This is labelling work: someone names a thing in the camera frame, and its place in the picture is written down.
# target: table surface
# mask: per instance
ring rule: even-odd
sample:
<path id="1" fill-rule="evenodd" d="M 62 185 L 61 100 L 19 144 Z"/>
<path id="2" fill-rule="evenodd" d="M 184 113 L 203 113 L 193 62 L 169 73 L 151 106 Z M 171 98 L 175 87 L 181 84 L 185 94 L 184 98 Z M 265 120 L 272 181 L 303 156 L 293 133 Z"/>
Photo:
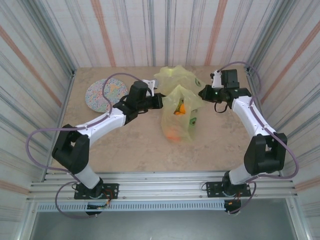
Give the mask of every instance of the table surface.
<path id="1" fill-rule="evenodd" d="M 101 113 L 91 110 L 85 103 L 87 89 L 94 82 L 114 73 L 130 73 L 140 79 L 153 79 L 161 67 L 94 67 L 79 68 L 66 108 L 63 125 L 86 123 Z M 206 84 L 211 83 L 210 73 L 219 66 L 188 66 Z M 242 88 L 248 88 L 243 66 L 237 69 Z M 115 77 L 128 89 L 134 80 L 128 76 Z M 199 109 L 195 139 L 190 143 L 172 143 L 161 128 L 161 110 L 150 110 L 129 124 L 117 128 L 98 139 L 90 148 L 89 164 L 95 172 L 175 172 L 222 171 L 238 167 L 250 139 L 238 116 L 228 109 L 216 113 L 214 104 L 206 102 Z M 53 167 L 60 164 L 52 161 Z"/>

